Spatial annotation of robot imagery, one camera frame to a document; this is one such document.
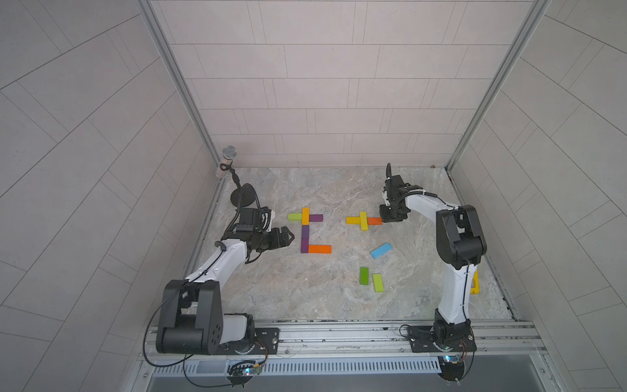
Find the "red orange block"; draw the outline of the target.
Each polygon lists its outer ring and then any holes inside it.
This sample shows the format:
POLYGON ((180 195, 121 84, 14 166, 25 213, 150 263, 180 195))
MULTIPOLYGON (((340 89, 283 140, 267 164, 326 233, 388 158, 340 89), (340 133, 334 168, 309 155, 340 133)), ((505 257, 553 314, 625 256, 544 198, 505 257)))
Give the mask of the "red orange block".
POLYGON ((382 219, 380 217, 369 217, 367 219, 369 225, 382 225, 382 219))

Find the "amber yellow long block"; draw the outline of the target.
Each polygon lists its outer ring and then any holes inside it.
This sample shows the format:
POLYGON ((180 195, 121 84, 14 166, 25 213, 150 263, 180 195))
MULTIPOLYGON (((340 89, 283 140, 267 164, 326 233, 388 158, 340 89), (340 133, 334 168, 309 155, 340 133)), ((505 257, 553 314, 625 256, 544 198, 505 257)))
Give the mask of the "amber yellow long block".
POLYGON ((310 224, 310 209, 308 207, 303 207, 301 212, 301 223, 302 225, 310 224))

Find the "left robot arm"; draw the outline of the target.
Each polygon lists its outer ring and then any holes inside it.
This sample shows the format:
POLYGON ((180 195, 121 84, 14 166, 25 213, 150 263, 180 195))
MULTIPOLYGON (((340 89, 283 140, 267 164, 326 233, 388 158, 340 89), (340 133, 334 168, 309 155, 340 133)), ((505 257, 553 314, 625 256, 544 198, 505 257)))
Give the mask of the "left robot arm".
POLYGON ((274 212, 267 207, 245 207, 194 273, 168 283, 158 310, 158 353, 214 355, 225 347, 248 350, 256 345, 253 317, 226 314, 221 289, 238 267, 255 261, 253 253, 261 255, 292 244, 294 233, 285 226, 272 227, 273 219, 274 212))

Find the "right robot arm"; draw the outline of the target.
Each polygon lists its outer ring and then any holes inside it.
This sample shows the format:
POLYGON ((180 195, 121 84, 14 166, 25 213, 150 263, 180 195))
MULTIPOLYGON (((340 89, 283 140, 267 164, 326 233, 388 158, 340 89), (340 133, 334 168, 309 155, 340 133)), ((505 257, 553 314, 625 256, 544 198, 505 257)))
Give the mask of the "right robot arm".
POLYGON ((440 351, 465 348, 474 351, 470 321, 470 289, 474 274, 488 250, 478 212, 471 205, 451 204, 420 186, 406 183, 386 166, 380 218, 385 223, 401 222, 418 212, 434 222, 437 253, 446 265, 442 298, 434 314, 428 337, 440 351))

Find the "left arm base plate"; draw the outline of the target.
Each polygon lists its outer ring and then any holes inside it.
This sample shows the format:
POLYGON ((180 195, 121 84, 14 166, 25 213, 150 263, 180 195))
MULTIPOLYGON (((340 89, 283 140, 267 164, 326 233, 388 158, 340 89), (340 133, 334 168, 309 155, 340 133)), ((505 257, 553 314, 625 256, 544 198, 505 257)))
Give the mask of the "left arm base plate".
POLYGON ((256 328, 251 340, 235 341, 218 346, 215 355, 266 355, 277 354, 279 328, 256 328))

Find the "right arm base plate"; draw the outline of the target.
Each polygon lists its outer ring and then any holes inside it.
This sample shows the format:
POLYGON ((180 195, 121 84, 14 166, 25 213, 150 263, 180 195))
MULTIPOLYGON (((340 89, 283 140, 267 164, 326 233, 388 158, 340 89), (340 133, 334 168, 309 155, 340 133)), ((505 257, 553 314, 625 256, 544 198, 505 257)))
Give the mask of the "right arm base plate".
POLYGON ((466 323, 409 326, 404 336, 413 353, 475 352, 477 345, 471 327, 466 323))

